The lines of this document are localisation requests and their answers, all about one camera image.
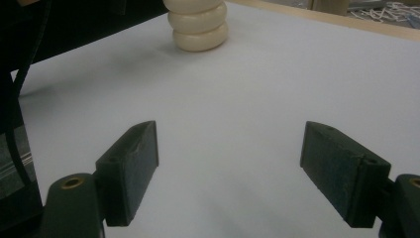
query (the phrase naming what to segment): cream colored disc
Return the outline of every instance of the cream colored disc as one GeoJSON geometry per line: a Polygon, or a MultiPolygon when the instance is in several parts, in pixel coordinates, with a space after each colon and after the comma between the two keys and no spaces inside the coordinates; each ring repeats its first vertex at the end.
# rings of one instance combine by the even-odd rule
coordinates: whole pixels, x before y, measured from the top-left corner
{"type": "Polygon", "coordinates": [[[174,13],[195,14],[217,7],[222,0],[163,0],[164,6],[174,13]]]}
{"type": "Polygon", "coordinates": [[[228,25],[223,23],[220,27],[206,33],[182,34],[173,31],[173,40],[176,45],[188,52],[202,52],[222,44],[228,38],[228,25]]]}
{"type": "Polygon", "coordinates": [[[196,34],[208,32],[225,22],[228,9],[225,2],[210,11],[198,14],[184,15],[169,12],[167,19],[170,25],[179,33],[196,34]]]}

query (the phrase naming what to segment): black cable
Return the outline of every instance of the black cable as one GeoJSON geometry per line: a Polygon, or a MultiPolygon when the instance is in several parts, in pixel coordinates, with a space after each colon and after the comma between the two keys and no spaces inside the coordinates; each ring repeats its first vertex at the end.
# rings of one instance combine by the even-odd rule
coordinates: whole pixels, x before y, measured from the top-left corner
{"type": "Polygon", "coordinates": [[[21,67],[18,70],[18,73],[16,74],[16,77],[12,86],[12,93],[10,95],[10,99],[8,102],[8,109],[9,109],[8,113],[10,116],[9,116],[9,123],[7,125],[7,129],[5,133],[6,142],[7,142],[7,147],[9,149],[10,155],[12,157],[13,164],[15,165],[16,171],[18,172],[24,185],[30,184],[31,180],[29,178],[27,171],[25,170],[24,164],[22,163],[18,146],[16,144],[14,118],[16,115],[16,109],[19,106],[18,98],[21,93],[22,86],[25,82],[25,78],[28,74],[29,68],[31,67],[34,57],[37,54],[38,47],[40,46],[40,43],[44,36],[44,31],[46,29],[47,21],[50,14],[51,4],[52,4],[52,0],[46,1],[44,17],[41,21],[40,29],[38,31],[37,37],[35,38],[34,45],[32,46],[32,50],[30,51],[27,59],[24,62],[24,66],[21,67]]]}

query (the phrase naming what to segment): stacked white object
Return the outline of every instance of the stacked white object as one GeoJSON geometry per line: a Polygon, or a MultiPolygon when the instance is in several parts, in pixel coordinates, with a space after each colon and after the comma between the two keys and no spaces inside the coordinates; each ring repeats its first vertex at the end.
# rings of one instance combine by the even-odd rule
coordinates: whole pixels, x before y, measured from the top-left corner
{"type": "Polygon", "coordinates": [[[169,10],[176,45],[201,52],[221,45],[228,37],[227,7],[222,0],[163,0],[169,10]]]}

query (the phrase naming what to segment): wooden table edge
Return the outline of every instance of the wooden table edge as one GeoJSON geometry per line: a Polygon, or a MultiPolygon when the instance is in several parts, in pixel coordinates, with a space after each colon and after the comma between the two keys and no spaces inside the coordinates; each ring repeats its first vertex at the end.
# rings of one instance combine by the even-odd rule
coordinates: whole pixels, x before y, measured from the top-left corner
{"type": "Polygon", "coordinates": [[[333,14],[315,12],[306,9],[288,7],[274,3],[263,2],[261,0],[227,0],[227,2],[420,42],[420,31],[416,29],[392,26],[387,24],[381,24],[378,22],[371,22],[355,18],[337,16],[333,14]]]}

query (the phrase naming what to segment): white table surface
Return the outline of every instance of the white table surface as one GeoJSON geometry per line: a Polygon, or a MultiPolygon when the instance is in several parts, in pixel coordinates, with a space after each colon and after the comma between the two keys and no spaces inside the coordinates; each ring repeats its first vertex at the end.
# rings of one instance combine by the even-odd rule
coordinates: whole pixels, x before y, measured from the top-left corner
{"type": "Polygon", "coordinates": [[[131,126],[160,166],[107,237],[377,237],[351,229],[299,167],[305,122],[420,172],[420,43],[228,4],[221,47],[175,47],[166,16],[33,65],[21,105],[43,200],[131,126]]]}

